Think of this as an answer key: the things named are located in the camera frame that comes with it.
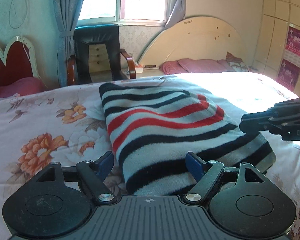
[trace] beige headboard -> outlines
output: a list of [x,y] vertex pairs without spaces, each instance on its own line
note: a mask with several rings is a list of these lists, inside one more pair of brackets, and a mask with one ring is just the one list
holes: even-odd
[[139,64],[160,66],[182,58],[225,59],[227,51],[246,60],[244,42],[231,25],[213,17],[192,17],[161,32],[146,48]]

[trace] patterned pillow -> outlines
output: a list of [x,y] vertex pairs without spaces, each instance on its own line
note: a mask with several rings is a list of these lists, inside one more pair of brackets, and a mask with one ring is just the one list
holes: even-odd
[[249,71],[246,64],[239,57],[235,57],[230,52],[227,52],[226,62],[237,72],[247,72]]

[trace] red headboard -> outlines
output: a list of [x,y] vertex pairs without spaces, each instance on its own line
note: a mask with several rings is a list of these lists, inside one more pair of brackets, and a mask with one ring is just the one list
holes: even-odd
[[39,78],[34,48],[28,39],[17,36],[8,43],[4,52],[0,48],[0,86],[25,77]]

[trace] curtain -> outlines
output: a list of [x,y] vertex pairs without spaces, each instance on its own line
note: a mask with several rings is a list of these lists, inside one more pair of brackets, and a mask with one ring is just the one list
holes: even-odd
[[83,0],[53,0],[54,13],[60,31],[58,47],[59,85],[67,85],[67,60],[74,52],[74,30],[78,23]]
[[164,29],[168,29],[181,21],[186,15],[186,0],[177,0]]

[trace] ribbed gray plate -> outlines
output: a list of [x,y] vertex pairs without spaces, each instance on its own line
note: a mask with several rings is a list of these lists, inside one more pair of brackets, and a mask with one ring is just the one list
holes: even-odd
[[177,196],[123,196],[112,206],[99,207],[80,229],[61,240],[234,240],[216,228],[200,207]]

